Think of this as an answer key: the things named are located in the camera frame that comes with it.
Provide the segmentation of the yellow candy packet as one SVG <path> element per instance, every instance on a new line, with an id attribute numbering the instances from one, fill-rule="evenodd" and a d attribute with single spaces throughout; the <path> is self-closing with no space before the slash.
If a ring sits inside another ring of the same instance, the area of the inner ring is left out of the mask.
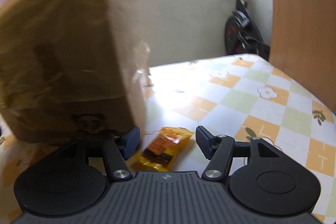
<path id="1" fill-rule="evenodd" d="M 134 172 L 170 172 L 194 133 L 182 127 L 163 127 L 154 140 L 130 159 Z"/>

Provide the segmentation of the checkered floral bed sheet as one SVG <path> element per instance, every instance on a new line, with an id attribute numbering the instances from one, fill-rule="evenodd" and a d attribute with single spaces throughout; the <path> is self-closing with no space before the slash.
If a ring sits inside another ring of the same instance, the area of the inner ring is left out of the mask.
<path id="1" fill-rule="evenodd" d="M 335 116 L 318 98 L 255 55 L 150 69 L 139 112 L 143 142 L 165 126 L 203 125 L 240 141 L 264 138 L 311 170 L 322 185 L 314 215 L 335 223 Z"/>

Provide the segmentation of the brown cardboard box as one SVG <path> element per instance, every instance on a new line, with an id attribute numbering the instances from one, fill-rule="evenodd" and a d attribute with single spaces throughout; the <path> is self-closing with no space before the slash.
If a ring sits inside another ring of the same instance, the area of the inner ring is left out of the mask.
<path id="1" fill-rule="evenodd" d="M 137 0 L 9 0 L 1 116 L 31 143 L 144 128 L 148 55 Z"/>

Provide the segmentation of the black exercise bike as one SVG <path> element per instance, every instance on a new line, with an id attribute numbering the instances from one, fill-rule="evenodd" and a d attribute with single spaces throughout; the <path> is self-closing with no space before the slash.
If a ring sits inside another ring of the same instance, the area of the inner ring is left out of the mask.
<path id="1" fill-rule="evenodd" d="M 270 46 L 264 43 L 249 10 L 249 0 L 235 0 L 235 9 L 226 20 L 224 46 L 228 55 L 243 53 L 258 55 L 269 60 Z"/>

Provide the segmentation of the brown wooden board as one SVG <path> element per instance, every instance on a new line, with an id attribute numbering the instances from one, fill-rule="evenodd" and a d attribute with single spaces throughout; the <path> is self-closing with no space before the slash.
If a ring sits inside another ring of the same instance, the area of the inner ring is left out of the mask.
<path id="1" fill-rule="evenodd" d="M 273 0 L 270 63 L 335 111 L 335 0 Z"/>

